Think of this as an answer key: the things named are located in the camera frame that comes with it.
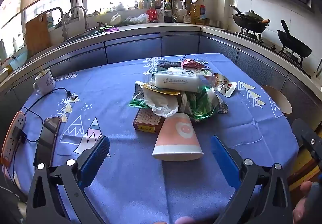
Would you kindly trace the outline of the person's right hand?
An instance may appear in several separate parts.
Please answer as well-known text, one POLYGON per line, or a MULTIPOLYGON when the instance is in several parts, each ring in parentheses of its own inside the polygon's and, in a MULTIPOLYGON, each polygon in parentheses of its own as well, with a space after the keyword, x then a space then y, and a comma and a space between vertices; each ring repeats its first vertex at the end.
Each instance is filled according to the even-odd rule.
POLYGON ((299 223, 305 214, 305 211, 306 211, 305 202, 307 200, 307 195, 311 190, 312 184, 313 184, 312 182, 307 181, 307 182, 303 182, 300 186, 300 190, 303 194, 303 197, 302 199, 299 200, 299 202, 297 203, 297 205, 293 210, 293 224, 299 223))

